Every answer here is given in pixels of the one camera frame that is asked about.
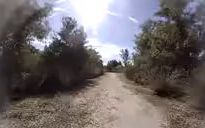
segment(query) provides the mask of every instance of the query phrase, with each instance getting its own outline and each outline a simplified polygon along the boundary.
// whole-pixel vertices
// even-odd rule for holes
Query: dirt road
[[[126,89],[115,73],[96,79],[95,87],[79,93],[74,102],[91,102],[91,118],[99,128],[159,128],[162,115],[143,96]]]
[[[0,118],[0,128],[160,128],[164,112],[119,76],[106,73],[86,89],[22,100]]]

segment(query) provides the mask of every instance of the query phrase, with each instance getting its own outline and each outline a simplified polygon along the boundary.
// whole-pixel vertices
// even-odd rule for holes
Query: dirt path
[[[99,128],[159,128],[162,114],[143,96],[123,87],[117,74],[106,73],[97,85],[74,99],[74,103],[91,102],[93,120]]]

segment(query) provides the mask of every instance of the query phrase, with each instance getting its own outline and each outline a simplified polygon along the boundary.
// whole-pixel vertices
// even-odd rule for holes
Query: tree
[[[142,25],[136,52],[150,66],[190,69],[199,64],[198,56],[205,50],[205,3],[194,7],[195,12],[189,1],[174,3],[162,0],[156,20]]]
[[[124,64],[124,66],[127,67],[129,65],[129,61],[130,61],[130,55],[129,55],[128,49],[122,49],[120,56],[122,58],[122,62]]]
[[[122,66],[121,62],[117,60],[110,60],[107,63],[107,70],[114,71],[118,66]]]

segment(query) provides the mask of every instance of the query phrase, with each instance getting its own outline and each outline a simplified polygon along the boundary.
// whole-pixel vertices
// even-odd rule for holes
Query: cloud
[[[111,11],[107,11],[107,14],[112,15],[112,16],[121,16],[120,14],[111,12]]]
[[[89,38],[88,41],[89,43],[87,45],[92,46],[100,53],[104,64],[107,64],[111,59],[120,60],[119,54],[122,47],[116,44],[101,42],[97,38]]]
[[[67,0],[56,0],[55,4],[61,4],[61,3],[64,3],[66,2]]]
[[[64,12],[64,11],[66,11],[66,9],[60,8],[60,7],[54,7],[54,8],[53,8],[53,11],[54,11],[54,12]]]
[[[138,20],[136,20],[135,18],[133,18],[133,17],[131,17],[131,16],[129,16],[128,19],[131,20],[132,22],[136,23],[136,24],[139,23]]]

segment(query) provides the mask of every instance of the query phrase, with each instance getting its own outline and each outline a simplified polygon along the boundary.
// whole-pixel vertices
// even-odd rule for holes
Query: sky
[[[133,51],[134,35],[158,9],[159,0],[55,0],[49,23],[59,31],[62,17],[76,18],[106,64],[123,48]]]

